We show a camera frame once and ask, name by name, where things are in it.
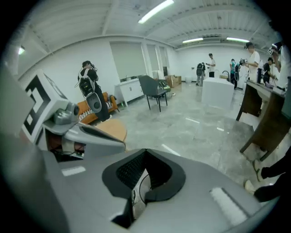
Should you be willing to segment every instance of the gray tiled floor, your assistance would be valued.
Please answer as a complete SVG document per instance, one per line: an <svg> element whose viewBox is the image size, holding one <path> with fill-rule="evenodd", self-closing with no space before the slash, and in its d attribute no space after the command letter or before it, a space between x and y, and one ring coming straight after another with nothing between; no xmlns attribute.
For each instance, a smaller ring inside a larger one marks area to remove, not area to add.
<svg viewBox="0 0 291 233"><path fill-rule="evenodd" d="M120 113L113 114L113 118L126 125L129 149L153 148L169 152L167 148L170 148L182 157L209 164L241 185L246 179L255 187L276 181L276 178L261 183L256 180L251 161L263 154L256 145L252 144L244 154L239 152L253 133L251 126L235 120L243 99L242 91L235 91L229 111L202 104L202 87L195 83L182 83L173 92L176 96L168 100L168 106L161 100L161 112L155 99L150 100L149 110L146 98L141 97L128 107L121 107ZM288 134L263 165L275 163L290 145Z"/></svg>

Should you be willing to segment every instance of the ceiling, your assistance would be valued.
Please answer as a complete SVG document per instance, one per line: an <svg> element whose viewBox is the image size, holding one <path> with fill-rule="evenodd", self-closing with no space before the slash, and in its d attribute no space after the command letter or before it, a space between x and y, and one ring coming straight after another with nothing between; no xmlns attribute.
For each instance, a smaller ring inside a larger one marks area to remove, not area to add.
<svg viewBox="0 0 291 233"><path fill-rule="evenodd" d="M28 15L24 45L42 55L94 37L131 35L167 43L175 48L182 41L226 37L251 40L258 48L273 42L268 18L250 0L173 0L139 24L149 10L164 0L48 0Z"/></svg>

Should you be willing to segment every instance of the white box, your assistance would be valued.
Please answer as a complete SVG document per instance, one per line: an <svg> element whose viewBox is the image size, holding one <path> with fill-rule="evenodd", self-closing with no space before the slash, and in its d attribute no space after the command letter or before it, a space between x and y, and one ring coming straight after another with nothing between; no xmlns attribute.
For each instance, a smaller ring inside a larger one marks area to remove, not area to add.
<svg viewBox="0 0 291 233"><path fill-rule="evenodd" d="M229 110L234 85L225 79L207 78L203 81L202 103Z"/></svg>

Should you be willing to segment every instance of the black chair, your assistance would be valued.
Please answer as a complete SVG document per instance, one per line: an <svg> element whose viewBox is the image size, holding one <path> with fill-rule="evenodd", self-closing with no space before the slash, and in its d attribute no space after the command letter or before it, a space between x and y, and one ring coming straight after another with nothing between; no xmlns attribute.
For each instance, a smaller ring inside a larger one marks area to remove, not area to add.
<svg viewBox="0 0 291 233"><path fill-rule="evenodd" d="M149 104L150 109L151 107L150 107L148 96L152 96L156 99L156 103L159 104L159 109L161 111L160 96L165 95L166 104L168 106L168 101L167 101L167 96L166 96L167 91L158 90L159 82L157 80L154 80L153 78L147 75L140 77L139 80L140 80L140 86L141 86L142 92L146 95L147 103Z"/></svg>

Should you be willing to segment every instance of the white cabinet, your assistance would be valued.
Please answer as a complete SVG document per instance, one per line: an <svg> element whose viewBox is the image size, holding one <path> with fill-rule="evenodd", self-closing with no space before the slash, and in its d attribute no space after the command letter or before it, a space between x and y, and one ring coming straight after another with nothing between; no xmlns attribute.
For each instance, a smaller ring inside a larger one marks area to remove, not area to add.
<svg viewBox="0 0 291 233"><path fill-rule="evenodd" d="M121 92L121 96L123 97L126 106L128 106L128 101L144 95L140 86L140 81L138 79L121 82L120 84L116 85L116 88Z"/></svg>

